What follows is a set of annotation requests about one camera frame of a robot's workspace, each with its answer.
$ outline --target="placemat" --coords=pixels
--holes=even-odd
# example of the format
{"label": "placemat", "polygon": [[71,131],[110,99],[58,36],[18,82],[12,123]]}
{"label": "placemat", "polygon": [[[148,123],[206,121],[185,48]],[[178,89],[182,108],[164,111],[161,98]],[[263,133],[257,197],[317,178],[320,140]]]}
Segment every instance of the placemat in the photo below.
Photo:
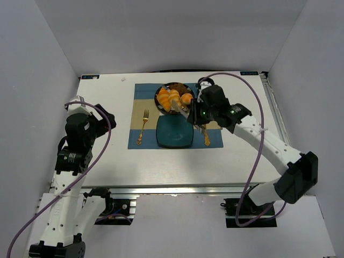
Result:
{"label": "placemat", "polygon": [[[189,86],[197,97],[197,88],[195,83],[185,83]],[[130,134],[128,141],[128,149],[164,149],[158,146],[156,141],[156,124],[160,115],[160,111],[156,108],[154,95],[156,90],[163,83],[139,83],[135,84],[133,112],[131,116]],[[140,135],[143,125],[144,110],[149,110],[149,120],[146,122],[142,144],[137,145],[136,141]],[[204,144],[204,135],[200,134],[196,129],[193,134],[193,142],[191,149],[200,148],[223,148],[221,129],[215,122],[207,124],[210,146]]]}

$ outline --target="croissant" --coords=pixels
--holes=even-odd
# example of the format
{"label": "croissant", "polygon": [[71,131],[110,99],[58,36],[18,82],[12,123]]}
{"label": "croissant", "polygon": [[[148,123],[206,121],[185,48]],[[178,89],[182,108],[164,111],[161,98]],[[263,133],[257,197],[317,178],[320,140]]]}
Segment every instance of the croissant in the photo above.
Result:
{"label": "croissant", "polygon": [[171,110],[171,104],[169,103],[168,97],[170,96],[170,93],[166,89],[161,89],[156,97],[157,101],[160,105],[162,105],[163,109],[165,109],[167,112],[170,112]]}
{"label": "croissant", "polygon": [[170,104],[172,101],[176,101],[178,107],[181,109],[182,108],[182,103],[180,101],[180,96],[177,90],[171,90],[170,96],[168,97],[168,101]]}
{"label": "croissant", "polygon": [[183,94],[183,96],[181,97],[182,100],[182,104],[184,106],[189,105],[191,103],[191,100],[193,99],[193,96],[190,93],[185,93]]}

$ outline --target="white backdrop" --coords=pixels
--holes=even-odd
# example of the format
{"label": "white backdrop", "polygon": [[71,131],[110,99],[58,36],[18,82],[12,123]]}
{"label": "white backdrop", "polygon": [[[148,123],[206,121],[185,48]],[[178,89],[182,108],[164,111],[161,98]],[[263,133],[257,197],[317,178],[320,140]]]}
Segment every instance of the white backdrop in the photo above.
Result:
{"label": "white backdrop", "polygon": [[36,0],[78,76],[269,70],[306,0]]}
{"label": "white backdrop", "polygon": [[[0,254],[49,189],[77,77],[34,0],[0,8]],[[29,230],[12,258],[22,258]]]}
{"label": "white backdrop", "polygon": [[338,257],[343,232],[344,1],[308,1],[270,77],[291,143],[319,157],[316,194]]}

